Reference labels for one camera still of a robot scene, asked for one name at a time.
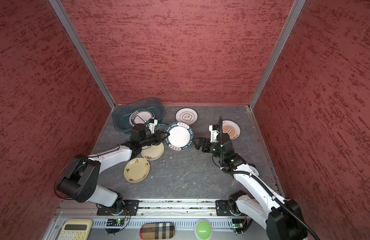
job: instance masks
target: plaid pouch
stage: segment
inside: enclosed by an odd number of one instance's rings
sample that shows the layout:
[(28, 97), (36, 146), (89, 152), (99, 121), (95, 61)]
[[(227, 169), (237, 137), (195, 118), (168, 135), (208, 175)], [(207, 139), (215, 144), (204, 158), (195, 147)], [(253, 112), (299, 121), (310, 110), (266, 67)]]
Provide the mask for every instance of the plaid pouch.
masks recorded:
[(171, 222), (146, 223), (140, 229), (140, 238), (169, 239), (174, 236), (174, 224)]

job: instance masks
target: red textured wall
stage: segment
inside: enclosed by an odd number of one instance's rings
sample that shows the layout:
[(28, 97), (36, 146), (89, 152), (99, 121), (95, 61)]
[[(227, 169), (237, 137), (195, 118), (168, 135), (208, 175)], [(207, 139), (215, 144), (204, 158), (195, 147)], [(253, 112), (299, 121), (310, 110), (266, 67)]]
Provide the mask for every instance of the red textured wall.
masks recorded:
[(40, 239), (110, 108), (46, 0), (0, 1), (0, 239)]
[(255, 116), (321, 239), (370, 239), (370, 1), (307, 1)]
[(62, 0), (116, 103), (248, 104), (293, 0)]

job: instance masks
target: ceramic plate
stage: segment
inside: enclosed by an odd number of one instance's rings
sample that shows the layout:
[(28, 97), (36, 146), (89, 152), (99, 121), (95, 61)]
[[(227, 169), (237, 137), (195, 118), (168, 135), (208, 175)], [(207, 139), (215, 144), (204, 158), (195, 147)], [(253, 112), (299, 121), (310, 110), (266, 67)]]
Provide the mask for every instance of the ceramic plate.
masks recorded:
[(192, 108), (183, 108), (176, 113), (176, 121), (192, 125), (197, 121), (197, 112)]
[(231, 120), (224, 120), (222, 121), (222, 132), (229, 134), (230, 140), (235, 140), (240, 136), (241, 128)]
[(154, 112), (148, 108), (141, 108), (130, 115), (129, 124), (133, 127), (137, 123), (145, 123), (150, 118), (154, 118)]
[(165, 138), (168, 147), (176, 151), (182, 151), (192, 145), (193, 130), (183, 122), (173, 122), (165, 129), (170, 135)]
[(139, 182), (144, 180), (150, 171), (148, 160), (137, 157), (132, 160), (124, 168), (124, 177), (128, 182)]
[(161, 142), (159, 145), (151, 145), (149, 147), (144, 147), (141, 151), (141, 156), (146, 160), (156, 160), (162, 156), (165, 147)]
[(166, 122), (160, 122), (159, 124), (156, 125), (156, 127), (154, 127), (154, 131), (158, 131), (158, 130), (162, 130), (162, 131), (165, 131), (166, 127), (168, 126), (169, 124), (167, 124)]

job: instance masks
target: black cable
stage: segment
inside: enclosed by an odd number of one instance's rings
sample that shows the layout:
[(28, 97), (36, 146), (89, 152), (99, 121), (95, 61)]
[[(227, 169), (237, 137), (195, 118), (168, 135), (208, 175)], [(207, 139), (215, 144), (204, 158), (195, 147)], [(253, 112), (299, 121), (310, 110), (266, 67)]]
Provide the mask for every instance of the black cable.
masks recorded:
[(76, 167), (75, 171), (73, 173), (76, 173), (78, 172), (78, 170), (80, 170), (80, 168), (82, 168), (83, 166), (86, 166), (87, 164), (84, 163), (84, 164), (81, 164), (80, 166)]
[[(222, 166), (222, 154), (223, 154), (223, 144), (222, 144), (222, 116), (220, 117), (219, 119), (219, 123), (218, 123), (218, 132), (220, 134), (220, 147), (221, 147), (221, 153), (220, 153), (220, 166)], [(269, 190), (269, 188), (259, 179), (259, 177), (257, 177), (256, 175), (254, 174), (250, 174), (248, 172), (245, 172), (245, 171), (227, 171), (225, 169), (225, 167), (221, 167), (221, 170), (224, 172), (224, 173), (228, 173), (228, 174), (244, 174), (244, 175), (248, 175), (249, 177), (253, 177), (254, 176), (254, 179), (259, 183), (259, 185), (261, 185), (264, 190), (269, 194), (269, 196), (271, 196), (275, 201), (276, 203), (278, 203), (281, 208), (283, 208), (285, 211), (287, 211), (296, 221), (298, 221), (299, 223), (301, 223), (301, 225), (313, 236), (313, 238), (315, 240), (320, 240), (320, 238), (317, 236), (317, 234), (313, 231), (312, 228), (310, 228), (304, 221), (302, 221), (299, 217), (297, 217), (292, 210), (290, 210), (284, 203), (282, 203), (278, 198), (276, 198), (274, 196), (274, 194)]]
[(251, 218), (250, 221), (246, 224), (246, 228), (244, 228), (244, 230), (242, 230), (242, 232), (246, 232), (246, 230), (249, 229), (250, 225), (252, 225), (252, 222), (253, 222), (253, 218)]
[(132, 211), (128, 207), (126, 209), (127, 209), (127, 212), (125, 213), (125, 216), (126, 216), (126, 214), (128, 214), (128, 209), (129, 209), (129, 220), (128, 220), (128, 223), (121, 230), (123, 230), (124, 228), (126, 228), (129, 225), (130, 219), (132, 218)]
[(69, 165), (69, 164), (71, 164), (71, 163), (72, 163), (72, 162), (74, 162), (74, 161), (81, 160), (81, 159), (85, 159), (85, 158), (87, 158), (87, 157), (82, 157), (82, 158), (75, 159), (75, 160), (71, 161), (70, 163), (68, 163), (67, 165), (65, 165), (65, 167), (64, 167), (63, 169), (61, 169), (61, 171), (58, 173), (58, 175), (57, 175), (57, 177), (56, 177), (55, 185), (54, 185), (54, 187), (53, 187), (53, 190), (55, 191), (55, 195), (56, 195), (56, 196), (58, 196), (59, 198), (64, 199), (64, 200), (73, 200), (72, 198), (63, 198), (63, 197), (61, 197), (60, 195), (58, 195), (58, 194), (57, 194), (57, 192), (56, 192), (56, 184), (57, 184), (57, 180), (58, 180), (58, 177), (60, 176), (60, 174), (62, 173), (62, 171), (63, 171), (63, 170), (64, 170), (64, 169)]
[(218, 120), (218, 133), (220, 135), (220, 147), (221, 147), (221, 152), (220, 152), (220, 168), (222, 167), (222, 155), (223, 155), (223, 146), (224, 143), (222, 141), (222, 116), (220, 116), (220, 119)]
[(96, 156), (94, 156), (94, 155), (89, 155), (89, 156), (93, 156), (93, 157), (99, 157), (99, 156), (102, 156), (102, 155), (105, 155), (105, 154), (108, 154), (108, 153), (111, 153), (111, 152), (115, 152), (115, 151), (118, 151), (119, 149), (120, 149), (120, 144), (117, 144), (117, 146), (118, 146), (118, 148), (117, 149), (115, 149), (115, 150), (111, 150), (111, 151), (108, 151), (108, 152), (104, 152), (103, 154), (97, 154)]
[(145, 150), (145, 149), (148, 149), (148, 148), (151, 148), (151, 147), (152, 147), (152, 145), (150, 145), (149, 147), (147, 147), (147, 148), (144, 148), (144, 149), (142, 149), (142, 148), (141, 148), (141, 150)]
[(128, 225), (129, 225), (129, 223), (130, 223), (130, 219), (132, 218), (132, 211), (130, 210), (130, 208), (128, 208), (128, 207), (125, 207), (125, 209), (126, 209), (126, 213), (125, 213), (125, 217), (126, 217), (126, 215), (128, 214), (128, 212), (129, 212), (129, 220), (128, 220), (128, 223), (123, 227), (123, 228), (120, 228), (120, 229), (118, 229), (117, 231), (116, 230), (113, 230), (113, 228), (105, 228), (105, 231), (109, 234), (112, 234), (113, 233), (113, 235), (115, 234), (115, 233), (118, 233), (118, 232), (120, 232), (121, 230), (123, 230), (124, 228), (126, 228)]
[(214, 165), (216, 165), (218, 168), (220, 168), (220, 166), (218, 166), (218, 165), (214, 162), (214, 156), (213, 156), (213, 155), (211, 156), (211, 160), (213, 161)]

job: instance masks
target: cream plate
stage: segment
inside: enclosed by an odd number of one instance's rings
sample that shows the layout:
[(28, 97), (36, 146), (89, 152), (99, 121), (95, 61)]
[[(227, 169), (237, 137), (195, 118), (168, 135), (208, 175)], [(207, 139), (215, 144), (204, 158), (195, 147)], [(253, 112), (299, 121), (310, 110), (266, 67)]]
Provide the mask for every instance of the cream plate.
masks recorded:
[(128, 182), (139, 182), (144, 180), (150, 171), (148, 160), (137, 157), (129, 161), (124, 168), (124, 177)]
[(161, 142), (157, 146), (156, 145), (152, 145), (150, 147), (145, 147), (141, 151), (141, 155), (146, 160), (156, 160), (156, 159), (158, 159), (159, 157), (162, 156), (163, 151), (164, 151), (164, 146), (163, 146), (163, 143)]

